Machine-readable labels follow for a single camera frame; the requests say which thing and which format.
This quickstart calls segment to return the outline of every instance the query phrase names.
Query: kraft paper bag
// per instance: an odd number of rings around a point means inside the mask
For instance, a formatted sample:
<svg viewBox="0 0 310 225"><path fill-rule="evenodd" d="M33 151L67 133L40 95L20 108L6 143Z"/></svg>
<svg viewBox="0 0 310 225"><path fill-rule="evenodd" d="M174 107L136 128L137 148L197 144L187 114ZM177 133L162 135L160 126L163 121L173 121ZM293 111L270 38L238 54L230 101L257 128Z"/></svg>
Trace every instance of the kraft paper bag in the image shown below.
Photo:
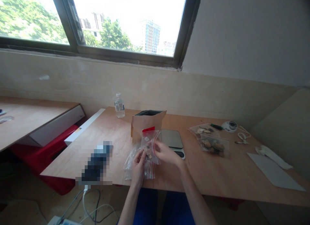
<svg viewBox="0 0 310 225"><path fill-rule="evenodd" d="M139 142L142 132L147 130L161 130L161 124L167 111L146 110L132 116L131 137L132 143Z"/></svg>

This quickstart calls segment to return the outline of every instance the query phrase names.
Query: blue pants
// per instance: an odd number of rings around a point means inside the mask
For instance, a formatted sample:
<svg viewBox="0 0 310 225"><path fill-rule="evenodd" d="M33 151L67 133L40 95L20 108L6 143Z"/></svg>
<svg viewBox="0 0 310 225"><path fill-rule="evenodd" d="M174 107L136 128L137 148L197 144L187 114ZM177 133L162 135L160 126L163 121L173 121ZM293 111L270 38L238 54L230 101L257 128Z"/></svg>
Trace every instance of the blue pants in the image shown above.
<svg viewBox="0 0 310 225"><path fill-rule="evenodd" d="M157 190L141 188L134 225L155 225L157 217ZM195 225L185 193L168 191L161 213L162 224Z"/></svg>

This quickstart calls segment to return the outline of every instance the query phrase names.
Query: screwdriver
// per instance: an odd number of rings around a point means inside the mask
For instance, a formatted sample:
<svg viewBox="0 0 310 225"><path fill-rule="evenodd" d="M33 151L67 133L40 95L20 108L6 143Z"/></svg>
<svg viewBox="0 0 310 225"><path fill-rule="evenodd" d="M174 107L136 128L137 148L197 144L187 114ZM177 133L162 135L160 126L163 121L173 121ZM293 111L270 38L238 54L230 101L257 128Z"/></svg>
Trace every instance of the screwdriver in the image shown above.
<svg viewBox="0 0 310 225"><path fill-rule="evenodd" d="M214 127L214 128L216 128L216 129L218 129L218 130L223 130L224 128L222 128L221 126L219 126L219 125L215 125L215 124L213 124L213 123L208 123L211 127Z"/></svg>

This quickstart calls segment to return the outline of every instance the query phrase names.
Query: window frame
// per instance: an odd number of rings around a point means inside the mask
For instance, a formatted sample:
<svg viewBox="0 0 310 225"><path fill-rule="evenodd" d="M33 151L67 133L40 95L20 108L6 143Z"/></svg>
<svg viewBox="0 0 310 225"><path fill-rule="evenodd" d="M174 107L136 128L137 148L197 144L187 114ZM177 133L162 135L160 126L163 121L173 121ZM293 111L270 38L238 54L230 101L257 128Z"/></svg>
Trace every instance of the window frame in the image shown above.
<svg viewBox="0 0 310 225"><path fill-rule="evenodd" d="M160 56L126 50L91 47L85 44L80 19L74 18L76 8L73 0L53 0L69 45L47 43L18 38L0 37L0 48L38 51L64 56L81 56L112 62L126 62L147 66L182 69L183 60L196 20L200 0L186 0L174 56Z"/></svg>

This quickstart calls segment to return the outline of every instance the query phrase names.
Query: hand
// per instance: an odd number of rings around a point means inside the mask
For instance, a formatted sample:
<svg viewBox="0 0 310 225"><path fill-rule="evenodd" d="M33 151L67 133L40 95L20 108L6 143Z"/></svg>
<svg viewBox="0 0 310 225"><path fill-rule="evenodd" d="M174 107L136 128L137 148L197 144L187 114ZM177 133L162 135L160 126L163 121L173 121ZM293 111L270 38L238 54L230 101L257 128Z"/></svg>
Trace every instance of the hand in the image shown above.
<svg viewBox="0 0 310 225"><path fill-rule="evenodd" d="M155 155L162 161L174 164L178 166L179 164L183 163L183 160L181 157L178 156L174 151L171 150L166 144L163 142L156 140L155 144L158 146L160 149L160 152L158 152L155 149Z"/></svg>
<svg viewBox="0 0 310 225"><path fill-rule="evenodd" d="M132 161L131 185L140 190L144 177L144 160L146 153L144 149L138 151Z"/></svg>

